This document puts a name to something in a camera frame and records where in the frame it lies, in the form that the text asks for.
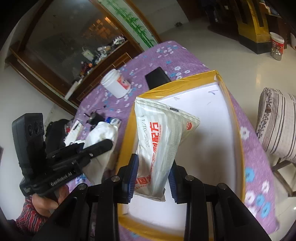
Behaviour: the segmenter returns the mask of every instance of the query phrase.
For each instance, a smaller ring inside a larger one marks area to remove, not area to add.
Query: white cloth
[[[104,139],[110,139],[113,142],[113,146],[110,151],[91,159],[91,162],[82,169],[83,173],[92,184],[97,185],[102,182],[105,168],[110,161],[115,159],[113,150],[116,145],[117,137],[118,127],[106,122],[99,122],[97,126],[88,134],[83,148],[94,145]]]

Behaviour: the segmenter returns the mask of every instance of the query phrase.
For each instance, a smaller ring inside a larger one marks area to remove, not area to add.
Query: red and white container
[[[110,70],[103,77],[101,85],[118,99],[124,97],[131,89],[131,84],[116,69]]]
[[[280,49],[279,51],[281,52],[281,54],[283,54],[284,52],[284,43],[285,43],[285,40],[282,36],[276,34],[276,33],[273,33],[273,32],[270,32],[270,39],[272,41],[272,47],[276,47],[276,46],[279,46]]]

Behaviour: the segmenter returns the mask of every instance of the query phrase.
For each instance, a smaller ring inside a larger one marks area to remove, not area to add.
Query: person
[[[57,209],[69,195],[69,187],[63,185],[58,189],[58,193],[57,202],[46,197],[40,197],[37,194],[26,197],[22,213],[13,225],[26,235],[32,236],[37,233],[50,217],[50,210]]]

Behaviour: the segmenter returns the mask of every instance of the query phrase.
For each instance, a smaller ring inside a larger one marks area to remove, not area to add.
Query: white plastic jar
[[[124,97],[131,88],[131,84],[116,69],[110,70],[103,77],[101,85],[118,99]]]

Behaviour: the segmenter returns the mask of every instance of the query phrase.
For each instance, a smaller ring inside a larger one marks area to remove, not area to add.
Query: white plastic bag
[[[110,166],[110,162],[113,164],[115,163],[116,156],[114,156],[113,150],[115,148],[117,137],[118,127],[106,122],[99,122],[88,134],[83,148],[94,145],[104,139],[110,139],[113,142],[110,151],[91,159],[91,162],[82,169],[83,173],[92,184],[100,184],[107,165]]]
[[[200,124],[195,116],[155,100],[135,100],[139,169],[135,194],[165,201],[168,179],[179,143]]]

